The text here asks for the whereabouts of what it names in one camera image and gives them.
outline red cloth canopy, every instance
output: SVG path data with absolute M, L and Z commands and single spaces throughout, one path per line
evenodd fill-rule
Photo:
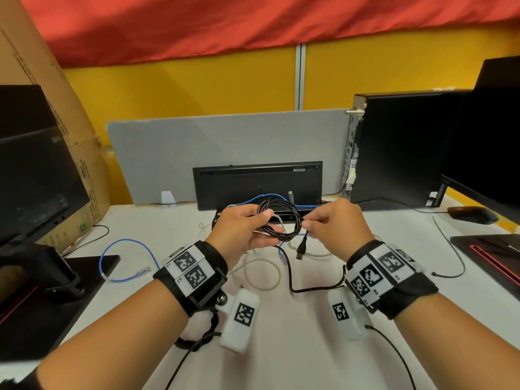
M 22 0 L 62 67 L 520 17 L 520 0 Z

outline black mouse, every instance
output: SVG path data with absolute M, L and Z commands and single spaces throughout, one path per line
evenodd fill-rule
M 490 225 L 498 222 L 498 215 L 491 209 L 483 206 L 452 206 L 448 208 L 448 215 L 463 222 Z

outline desktop computer case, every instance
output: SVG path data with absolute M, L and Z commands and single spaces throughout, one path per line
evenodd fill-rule
M 468 90 L 355 95 L 342 196 L 365 210 L 438 207 L 441 168 Z

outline desk surface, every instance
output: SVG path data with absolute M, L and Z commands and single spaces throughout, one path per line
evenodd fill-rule
M 446 197 L 443 207 L 457 205 Z M 446 214 L 435 215 L 445 235 L 504 233 L 497 226 L 482 226 L 452 220 Z M 99 255 L 111 242 L 133 238 L 144 242 L 162 260 L 183 243 L 203 238 L 198 224 L 209 225 L 213 212 L 199 212 L 194 203 L 173 208 L 158 205 L 113 206 L 100 224 L 110 227 L 110 234 L 98 242 L 75 252 L 73 256 Z M 433 222 L 433 215 L 409 209 L 365 213 L 372 231 L 385 242 L 395 243 L 429 272 L 458 274 L 461 264 Z M 79 244 L 102 235 L 94 228 Z M 313 253 L 325 253 L 316 240 L 307 243 Z M 115 245 L 110 254 L 119 254 L 121 262 L 113 277 L 135 274 L 153 262 L 144 248 L 131 242 Z M 259 255 L 281 266 L 274 248 L 259 249 Z M 316 262 L 305 258 L 294 260 L 295 287 L 334 284 L 340 277 L 341 262 L 337 258 Z M 520 303 L 493 279 L 462 255 L 466 273 L 457 279 L 434 278 L 441 292 L 511 344 L 520 348 Z M 217 341 L 204 346 L 186 360 L 171 389 L 345 389 L 411 388 L 408 376 L 393 349 L 378 334 L 360 342 L 347 342 L 337 329 L 327 305 L 327 292 L 311 292 L 291 296 L 287 270 L 282 267 L 280 285 L 270 292 L 257 292 L 262 305 L 248 351 L 236 355 L 221 348 Z M 259 285 L 269 286 L 277 280 L 271 266 L 257 262 L 249 266 L 250 276 Z M 238 279 L 247 287 L 242 270 Z M 106 283 L 75 323 L 67 338 L 81 331 L 115 305 L 152 280 L 152 274 L 126 283 Z M 231 280 L 225 290 L 236 290 Z M 397 331 L 393 322 L 382 314 L 372 315 L 374 326 L 383 331 L 406 359 L 418 388 L 434 389 L 434 385 Z M 209 315 L 199 313 L 191 318 L 183 333 L 197 339 L 209 327 Z M 147 382 L 146 390 L 163 390 L 184 355 L 173 347 Z M 21 379 L 36 362 L 0 365 L 0 380 Z

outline cardboard box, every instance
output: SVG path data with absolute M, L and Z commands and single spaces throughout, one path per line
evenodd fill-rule
M 80 100 L 20 0 L 0 0 L 0 85 L 40 85 L 81 175 L 90 202 L 39 243 L 60 253 L 110 206 L 105 150 Z M 17 267 L 0 268 L 0 301 L 23 281 Z

